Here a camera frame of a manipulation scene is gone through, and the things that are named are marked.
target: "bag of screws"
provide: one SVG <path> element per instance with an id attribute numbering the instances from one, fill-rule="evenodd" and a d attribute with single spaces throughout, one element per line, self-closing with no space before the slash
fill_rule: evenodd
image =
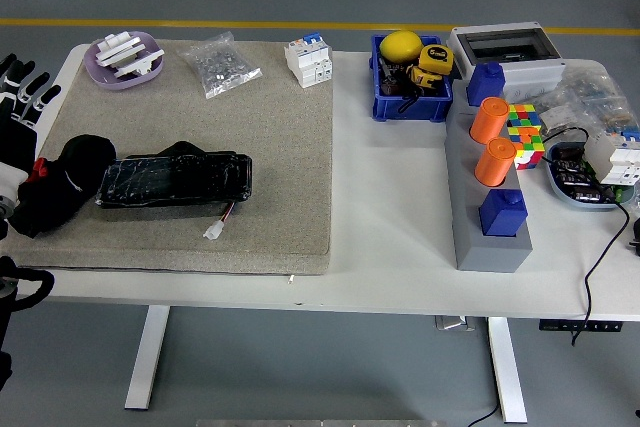
<path id="1" fill-rule="evenodd" d="M 236 48 L 231 32 L 177 51 L 202 82 L 205 97 L 210 99 L 227 90 L 262 76 Z"/>

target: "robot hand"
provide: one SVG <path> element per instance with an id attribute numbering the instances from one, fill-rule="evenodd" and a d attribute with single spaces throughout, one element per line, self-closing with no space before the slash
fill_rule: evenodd
<path id="1" fill-rule="evenodd" d="M 0 62 L 0 80 L 4 76 L 0 84 L 0 240 L 7 235 L 5 219 L 16 207 L 18 187 L 33 169 L 38 140 L 33 127 L 44 107 L 61 90 L 54 85 L 31 102 L 49 81 L 49 73 L 44 72 L 21 89 L 34 69 L 34 62 L 23 64 L 15 54 Z"/>

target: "table leg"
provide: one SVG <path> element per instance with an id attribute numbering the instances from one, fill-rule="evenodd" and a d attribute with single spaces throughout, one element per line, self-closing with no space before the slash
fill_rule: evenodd
<path id="1" fill-rule="evenodd" d="M 527 412 L 506 317 L 489 317 L 488 328 L 502 417 L 505 423 L 526 424 Z"/>
<path id="2" fill-rule="evenodd" d="M 150 305 L 144 323 L 136 364 L 133 367 L 125 409 L 147 410 L 156 375 L 164 331 L 169 318 L 168 305 Z"/>

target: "rubik's cube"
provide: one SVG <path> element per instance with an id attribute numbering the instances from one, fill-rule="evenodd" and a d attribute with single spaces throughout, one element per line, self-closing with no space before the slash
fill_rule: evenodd
<path id="1" fill-rule="evenodd" d="M 544 155 L 540 118 L 531 104 L 509 106 L 507 131 L 516 147 L 516 169 L 533 169 Z"/>

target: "table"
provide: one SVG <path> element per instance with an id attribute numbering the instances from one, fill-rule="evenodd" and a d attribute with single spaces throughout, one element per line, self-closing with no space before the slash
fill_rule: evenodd
<path id="1" fill-rule="evenodd" d="M 85 49 L 70 53 L 58 77 L 63 87 Z M 490 318 L 505 420 L 526 422 L 506 318 L 582 318 L 583 277 L 624 218 L 617 209 L 574 209 L 555 196 L 543 167 L 523 171 L 533 252 L 512 274 L 458 271 L 445 125 L 373 121 L 369 57 L 333 56 L 332 233 L 325 275 L 55 270 L 53 299 L 155 306 L 143 333 L 131 405 L 144 404 L 145 397 L 148 403 L 167 306 L 465 315 Z M 49 109 L 38 124 L 41 138 L 54 118 L 55 108 Z M 627 246 L 632 237 L 629 228 L 591 278 L 594 320 L 640 320 L 640 269 Z M 21 286 L 22 293 L 30 289 Z"/>

